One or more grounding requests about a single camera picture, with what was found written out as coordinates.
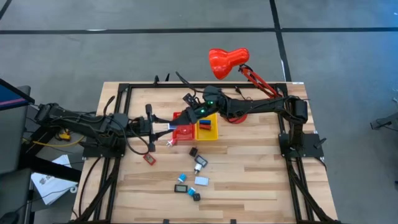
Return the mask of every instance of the blue block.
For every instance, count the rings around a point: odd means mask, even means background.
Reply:
[[[211,121],[210,120],[199,120],[199,124],[211,125]]]

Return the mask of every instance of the red block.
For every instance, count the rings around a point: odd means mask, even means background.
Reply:
[[[199,124],[200,129],[211,130],[211,125]]]

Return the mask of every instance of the monitor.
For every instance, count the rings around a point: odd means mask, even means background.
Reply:
[[[0,78],[0,111],[35,103],[35,100]]]

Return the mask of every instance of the butcher block tabletop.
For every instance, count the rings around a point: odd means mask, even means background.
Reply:
[[[119,84],[104,83],[97,114],[102,114],[108,99],[117,95]],[[308,98],[303,83],[286,85],[289,95]],[[231,98],[242,99],[234,88],[224,88],[223,91]],[[267,98],[267,95],[255,88],[242,88],[241,91],[245,98]],[[128,116],[146,117],[145,105],[150,103],[157,117],[172,119],[173,112],[187,107],[182,100],[187,93],[193,94],[188,88],[133,88]],[[112,113],[114,107],[113,101],[108,113]],[[161,137],[156,142],[156,152],[151,153],[156,159],[153,166],[127,148],[121,159],[111,222],[162,223],[164,219],[169,219],[170,223],[230,223],[231,219],[236,219],[238,223],[295,223],[285,159],[280,155],[277,115],[249,114],[241,124],[230,124],[219,114],[217,119],[216,141],[179,141],[176,146],[167,147],[166,143],[172,134]],[[154,124],[154,129],[165,131],[167,125]],[[308,122],[303,130],[305,133],[315,131],[310,108]],[[147,150],[138,138],[131,138],[129,142],[137,151]],[[196,162],[188,154],[192,147],[196,147],[198,154],[208,161],[208,165],[198,174],[209,178],[208,186],[194,184],[193,168]],[[89,158],[85,161],[80,186],[95,160],[96,158]],[[83,210],[98,192],[103,162],[102,158],[88,178],[82,200]],[[314,158],[303,158],[303,163],[311,195],[327,215],[337,219],[325,167]],[[200,194],[199,202],[194,202],[188,194],[174,192],[174,185],[181,173],[187,175],[183,184],[195,188]],[[78,210],[80,191],[81,187],[74,211]],[[303,197],[297,191],[302,216],[306,219]],[[107,203],[108,193],[101,207],[101,218],[105,218]]]

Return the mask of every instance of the small red part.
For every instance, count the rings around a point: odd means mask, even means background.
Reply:
[[[208,124],[199,124],[200,129],[211,130],[211,125]]]
[[[247,114],[245,114],[245,115],[242,116],[241,118],[230,118],[230,119],[229,119],[229,122],[230,122],[230,123],[233,123],[233,124],[240,124],[240,123],[242,123],[243,121],[245,121],[246,118],[248,118],[248,115],[247,115]]]
[[[249,51],[240,48],[227,52],[223,49],[210,49],[209,62],[211,70],[219,80],[227,77],[234,66],[242,65],[249,60]]]
[[[151,166],[154,165],[154,163],[156,162],[156,159],[151,156],[149,153],[145,154],[143,156],[144,160],[147,161]]]
[[[178,118],[181,115],[181,112],[174,112],[173,119]],[[194,140],[195,139],[195,126],[194,124],[189,125],[178,125],[177,128],[173,131],[173,139],[174,140]]]

